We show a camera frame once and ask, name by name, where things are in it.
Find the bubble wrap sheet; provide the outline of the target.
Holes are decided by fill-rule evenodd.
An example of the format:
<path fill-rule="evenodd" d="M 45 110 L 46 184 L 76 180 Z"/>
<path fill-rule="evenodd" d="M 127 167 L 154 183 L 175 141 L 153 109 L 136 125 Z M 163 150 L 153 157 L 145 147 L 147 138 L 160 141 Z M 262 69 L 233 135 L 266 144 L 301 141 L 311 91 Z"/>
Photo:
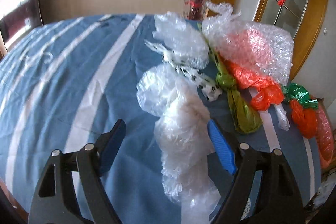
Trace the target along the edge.
<path fill-rule="evenodd" d="M 289 80 L 294 41 L 280 27 L 240 19 L 229 3 L 206 2 L 216 13 L 202 21 L 201 30 L 210 47 L 224 59 L 281 85 Z"/>

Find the glass vase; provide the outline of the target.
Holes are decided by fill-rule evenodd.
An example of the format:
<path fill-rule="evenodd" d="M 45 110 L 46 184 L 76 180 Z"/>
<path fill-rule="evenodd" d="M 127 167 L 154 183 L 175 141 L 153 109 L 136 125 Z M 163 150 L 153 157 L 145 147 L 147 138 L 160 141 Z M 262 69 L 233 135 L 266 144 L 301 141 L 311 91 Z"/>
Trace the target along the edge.
<path fill-rule="evenodd" d="M 207 12 L 206 2 L 211 0 L 184 0 L 183 17 L 189 20 L 202 21 Z"/>

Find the green orange knotted bag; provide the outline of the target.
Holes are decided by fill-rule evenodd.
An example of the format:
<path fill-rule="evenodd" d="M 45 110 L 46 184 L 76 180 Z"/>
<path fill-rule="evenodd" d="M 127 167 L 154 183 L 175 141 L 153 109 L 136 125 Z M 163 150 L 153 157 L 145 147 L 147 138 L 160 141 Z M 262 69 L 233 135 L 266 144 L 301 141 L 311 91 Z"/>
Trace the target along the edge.
<path fill-rule="evenodd" d="M 296 83 L 282 87 L 285 102 L 291 108 L 291 118 L 306 139 L 313 138 L 317 133 L 318 101 L 313 98 L 306 88 Z"/>

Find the orange plastic bag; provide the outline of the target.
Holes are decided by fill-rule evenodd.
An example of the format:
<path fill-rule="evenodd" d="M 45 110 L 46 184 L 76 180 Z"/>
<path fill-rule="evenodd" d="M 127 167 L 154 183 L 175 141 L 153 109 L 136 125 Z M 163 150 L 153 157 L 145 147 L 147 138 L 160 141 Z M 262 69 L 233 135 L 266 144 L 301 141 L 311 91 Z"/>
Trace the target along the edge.
<path fill-rule="evenodd" d="M 220 51 L 224 65 L 238 83 L 241 90 L 255 88 L 257 94 L 251 106 L 258 111 L 268 110 L 270 105 L 279 105 L 284 94 L 271 76 L 262 72 L 273 61 L 270 43 L 261 31 L 254 28 L 236 33 L 230 32 Z"/>

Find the clear plastic bag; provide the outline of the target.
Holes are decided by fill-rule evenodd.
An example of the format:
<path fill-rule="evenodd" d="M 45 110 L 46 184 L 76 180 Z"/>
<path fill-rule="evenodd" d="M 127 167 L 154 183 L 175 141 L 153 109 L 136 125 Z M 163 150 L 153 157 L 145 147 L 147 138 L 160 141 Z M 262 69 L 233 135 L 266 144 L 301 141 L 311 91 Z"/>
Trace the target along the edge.
<path fill-rule="evenodd" d="M 209 46 L 202 34 L 175 12 L 156 14 L 153 38 L 162 40 L 187 65 L 204 69 L 209 63 Z"/>
<path fill-rule="evenodd" d="M 210 114 L 196 86 L 161 64 L 142 75 L 137 99 L 142 110 L 159 118 L 154 137 L 162 151 L 162 185 L 181 206 L 181 223 L 209 223 L 221 196 L 208 173 L 208 155 L 214 152 Z"/>

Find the white black spotted bag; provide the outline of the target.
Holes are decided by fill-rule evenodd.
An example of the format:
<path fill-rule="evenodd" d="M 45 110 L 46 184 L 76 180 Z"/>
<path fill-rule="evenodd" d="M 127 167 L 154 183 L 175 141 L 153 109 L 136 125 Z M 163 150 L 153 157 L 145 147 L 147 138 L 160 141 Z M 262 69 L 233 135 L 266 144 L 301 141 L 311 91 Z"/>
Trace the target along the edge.
<path fill-rule="evenodd" d="M 163 61 L 170 64 L 176 73 L 185 76 L 190 83 L 197 86 L 202 91 L 206 100 L 210 102 L 215 101 L 223 93 L 222 89 L 217 86 L 213 79 L 204 74 L 200 69 L 188 65 L 173 50 L 169 50 L 159 43 L 151 43 L 148 40 L 145 40 L 145 44 L 150 50 L 160 53 Z"/>

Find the blue white striped tablecloth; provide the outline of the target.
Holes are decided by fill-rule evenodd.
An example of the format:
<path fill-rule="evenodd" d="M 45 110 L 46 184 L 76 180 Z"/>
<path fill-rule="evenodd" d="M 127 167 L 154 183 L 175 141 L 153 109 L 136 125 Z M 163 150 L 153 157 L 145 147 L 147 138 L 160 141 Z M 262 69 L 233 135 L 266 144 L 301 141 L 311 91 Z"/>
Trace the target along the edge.
<path fill-rule="evenodd" d="M 152 67 L 167 64 L 150 50 L 154 15 L 126 14 L 80 17 L 34 29 L 1 62 L 1 178 L 28 212 L 51 152 L 76 152 L 110 132 L 118 119 L 126 134 L 102 185 L 121 223 L 181 223 L 181 206 L 162 185 L 162 151 L 154 137 L 159 119 L 139 106 L 137 84 Z M 199 98 L 220 127 L 256 151 L 280 149 L 294 174 L 305 205 L 321 183 L 315 136 L 303 137 L 291 118 L 285 96 L 279 105 L 258 111 L 260 128 L 251 134 L 235 130 L 227 95 Z M 241 90 L 251 106 L 255 88 Z M 215 151 L 208 173 L 220 200 L 218 213 L 233 183 Z M 254 211 L 261 181 L 255 173 L 243 218 Z"/>

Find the green plastic bag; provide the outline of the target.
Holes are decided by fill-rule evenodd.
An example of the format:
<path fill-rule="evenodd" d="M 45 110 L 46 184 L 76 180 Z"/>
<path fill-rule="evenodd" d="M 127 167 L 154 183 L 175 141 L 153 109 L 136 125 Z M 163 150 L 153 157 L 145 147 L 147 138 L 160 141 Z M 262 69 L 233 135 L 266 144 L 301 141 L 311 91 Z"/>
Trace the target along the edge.
<path fill-rule="evenodd" d="M 210 97 L 217 99 L 219 95 L 227 95 L 228 106 L 234 122 L 235 130 L 241 134 L 256 132 L 262 125 L 260 114 L 254 110 L 238 91 L 238 83 L 224 65 L 224 60 L 214 47 L 209 47 L 209 56 L 217 67 L 214 80 L 207 77 L 203 72 L 197 71 L 200 79 L 199 88 L 205 94 L 207 100 Z"/>

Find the glass panel wooden door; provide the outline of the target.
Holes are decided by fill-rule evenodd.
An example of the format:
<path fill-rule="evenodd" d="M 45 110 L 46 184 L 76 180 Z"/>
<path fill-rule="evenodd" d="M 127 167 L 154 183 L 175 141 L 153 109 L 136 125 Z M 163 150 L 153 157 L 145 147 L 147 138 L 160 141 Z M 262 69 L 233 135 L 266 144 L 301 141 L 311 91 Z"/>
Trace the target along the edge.
<path fill-rule="evenodd" d="M 260 0 L 255 21 L 287 30 L 294 39 L 290 78 L 295 78 L 307 60 L 325 19 L 328 0 Z"/>

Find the red lined trash basket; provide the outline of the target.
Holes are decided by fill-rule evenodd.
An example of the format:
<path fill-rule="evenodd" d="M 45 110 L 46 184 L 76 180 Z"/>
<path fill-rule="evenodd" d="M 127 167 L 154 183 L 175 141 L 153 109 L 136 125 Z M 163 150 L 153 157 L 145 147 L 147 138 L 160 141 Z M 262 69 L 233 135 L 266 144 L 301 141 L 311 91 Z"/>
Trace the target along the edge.
<path fill-rule="evenodd" d="M 323 100 L 318 99 L 316 141 L 322 169 L 327 169 L 334 155 L 334 135 Z"/>

